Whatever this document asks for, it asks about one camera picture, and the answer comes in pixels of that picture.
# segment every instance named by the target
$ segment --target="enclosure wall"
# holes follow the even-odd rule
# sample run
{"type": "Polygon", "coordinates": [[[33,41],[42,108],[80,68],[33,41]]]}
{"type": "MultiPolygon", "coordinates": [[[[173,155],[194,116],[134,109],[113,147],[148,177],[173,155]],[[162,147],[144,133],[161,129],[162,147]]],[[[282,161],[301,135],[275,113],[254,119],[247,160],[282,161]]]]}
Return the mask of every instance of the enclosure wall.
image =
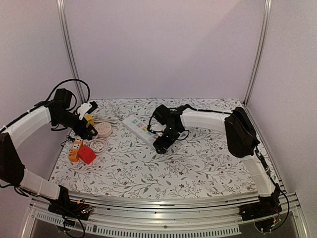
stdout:
{"type": "MultiPolygon", "coordinates": [[[[0,31],[0,125],[4,125],[44,100],[71,74],[56,1],[0,1],[0,31]]],[[[22,163],[48,178],[64,136],[49,126],[41,128],[18,149],[22,163]]],[[[10,187],[0,189],[0,201],[0,237],[16,238],[30,200],[10,187]]]]}
{"type": "Polygon", "coordinates": [[[317,2],[273,1],[249,103],[288,191],[317,237],[317,2]]]}
{"type": "Polygon", "coordinates": [[[264,0],[66,1],[93,98],[242,99],[264,0]]]}

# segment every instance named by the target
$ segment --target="red cube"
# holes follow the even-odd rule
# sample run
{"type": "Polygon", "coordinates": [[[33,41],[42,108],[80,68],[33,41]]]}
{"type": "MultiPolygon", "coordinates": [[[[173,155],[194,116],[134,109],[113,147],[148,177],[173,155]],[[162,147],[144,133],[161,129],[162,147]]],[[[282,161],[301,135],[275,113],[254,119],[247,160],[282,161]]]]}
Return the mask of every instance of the red cube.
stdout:
{"type": "Polygon", "coordinates": [[[94,151],[88,146],[83,146],[77,153],[78,157],[82,159],[87,165],[90,164],[95,158],[96,155],[94,151]]]}

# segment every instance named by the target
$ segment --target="floral tablecloth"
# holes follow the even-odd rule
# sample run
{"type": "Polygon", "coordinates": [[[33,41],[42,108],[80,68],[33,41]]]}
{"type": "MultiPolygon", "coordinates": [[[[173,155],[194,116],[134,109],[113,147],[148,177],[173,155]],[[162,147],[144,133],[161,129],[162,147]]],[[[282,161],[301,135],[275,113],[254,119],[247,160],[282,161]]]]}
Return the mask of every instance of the floral tablecloth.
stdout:
{"type": "MultiPolygon", "coordinates": [[[[123,119],[127,116],[148,122],[157,106],[184,104],[199,109],[230,111],[241,106],[231,99],[111,99],[95,100],[93,116],[123,119]]],[[[190,128],[184,141],[175,142],[159,155],[120,123],[108,137],[107,151],[90,164],[71,163],[67,142],[54,167],[50,181],[71,191],[116,197],[170,199],[224,196],[256,191],[244,164],[233,157],[225,134],[190,128]]],[[[274,169],[264,154],[275,177],[274,169]]]]}

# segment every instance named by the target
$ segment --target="orange power strip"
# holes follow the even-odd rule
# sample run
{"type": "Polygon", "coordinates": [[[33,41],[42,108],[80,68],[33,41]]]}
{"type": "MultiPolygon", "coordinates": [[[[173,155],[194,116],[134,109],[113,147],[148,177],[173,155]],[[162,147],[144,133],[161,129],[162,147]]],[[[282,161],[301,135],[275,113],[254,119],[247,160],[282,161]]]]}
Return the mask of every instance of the orange power strip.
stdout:
{"type": "Polygon", "coordinates": [[[73,144],[73,147],[70,149],[68,158],[71,162],[78,162],[78,151],[83,147],[83,139],[80,138],[80,136],[76,136],[75,142],[73,144]]]}

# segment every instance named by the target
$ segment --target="yellow block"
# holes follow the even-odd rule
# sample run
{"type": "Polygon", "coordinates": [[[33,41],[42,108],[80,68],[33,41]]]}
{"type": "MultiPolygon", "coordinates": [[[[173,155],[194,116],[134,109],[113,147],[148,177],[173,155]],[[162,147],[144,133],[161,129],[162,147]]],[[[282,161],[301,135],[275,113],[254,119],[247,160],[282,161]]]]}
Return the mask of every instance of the yellow block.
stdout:
{"type": "Polygon", "coordinates": [[[85,115],[84,118],[87,120],[88,124],[95,125],[95,121],[90,114],[85,115]]]}

